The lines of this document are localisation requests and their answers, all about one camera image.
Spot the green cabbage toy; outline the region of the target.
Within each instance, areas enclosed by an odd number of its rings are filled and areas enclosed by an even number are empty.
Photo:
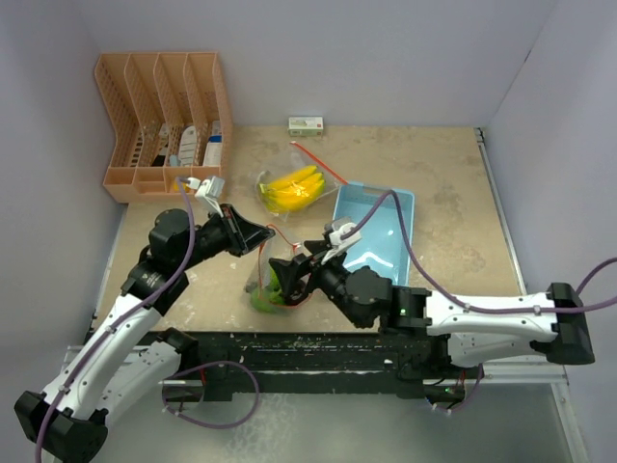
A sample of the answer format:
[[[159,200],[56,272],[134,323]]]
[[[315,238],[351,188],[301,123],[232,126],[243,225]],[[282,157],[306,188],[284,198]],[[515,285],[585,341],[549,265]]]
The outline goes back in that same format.
[[[265,286],[260,283],[254,284],[249,294],[250,304],[257,312],[279,313],[287,308],[276,276],[271,276]]]

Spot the clear zip bag orange zipper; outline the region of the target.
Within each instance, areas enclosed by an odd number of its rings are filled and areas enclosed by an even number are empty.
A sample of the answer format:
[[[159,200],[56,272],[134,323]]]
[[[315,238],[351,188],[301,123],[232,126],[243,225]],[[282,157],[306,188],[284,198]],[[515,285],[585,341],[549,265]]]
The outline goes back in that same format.
[[[276,178],[291,174],[292,172],[302,169],[308,165],[315,165],[324,176],[326,185],[322,195],[311,205],[296,212],[277,214],[268,210],[262,202],[261,198],[259,197],[259,193],[257,192],[257,184],[259,182],[268,183]],[[289,216],[296,215],[298,213],[301,213],[302,211],[305,211],[313,204],[319,202],[322,198],[335,194],[342,186],[347,185],[348,181],[344,179],[339,173],[337,173],[333,168],[331,168],[320,157],[310,152],[301,144],[292,141],[289,143],[289,147],[286,149],[286,151],[266,161],[256,170],[256,172],[253,174],[252,183],[254,185],[254,191],[258,202],[270,214],[285,221]]]

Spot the yellow banana bunch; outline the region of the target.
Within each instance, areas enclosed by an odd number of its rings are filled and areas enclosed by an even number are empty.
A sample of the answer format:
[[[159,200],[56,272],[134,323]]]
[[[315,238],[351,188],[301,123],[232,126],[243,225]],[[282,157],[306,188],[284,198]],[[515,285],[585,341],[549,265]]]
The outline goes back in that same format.
[[[257,192],[268,210],[277,214],[296,212],[314,203],[326,181],[315,165],[308,165],[268,183],[259,182]]]

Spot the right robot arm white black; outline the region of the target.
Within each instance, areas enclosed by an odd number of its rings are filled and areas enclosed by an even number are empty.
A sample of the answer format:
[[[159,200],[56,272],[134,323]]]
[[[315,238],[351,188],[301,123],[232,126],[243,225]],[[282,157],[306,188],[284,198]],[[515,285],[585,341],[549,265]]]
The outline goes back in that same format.
[[[399,367],[406,380],[450,377],[524,355],[563,366],[595,361],[585,314],[566,284],[523,297],[482,297],[475,306],[470,297],[397,286],[368,266],[350,271],[345,253],[323,241],[308,248],[308,255],[268,260],[283,301],[295,306],[319,290],[354,327],[411,340],[417,351]]]

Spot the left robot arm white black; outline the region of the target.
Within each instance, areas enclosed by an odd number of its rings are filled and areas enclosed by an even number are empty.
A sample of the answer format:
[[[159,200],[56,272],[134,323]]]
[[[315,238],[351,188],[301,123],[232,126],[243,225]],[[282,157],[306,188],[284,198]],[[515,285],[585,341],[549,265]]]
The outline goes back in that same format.
[[[198,341],[164,331],[139,359],[124,361],[188,287],[187,269],[220,253],[240,258],[274,236],[223,204],[198,226],[191,209],[160,213],[101,325],[76,357],[40,393],[26,391],[14,405],[35,459],[49,453],[63,462],[90,462],[113,419],[161,380],[187,378],[199,364]]]

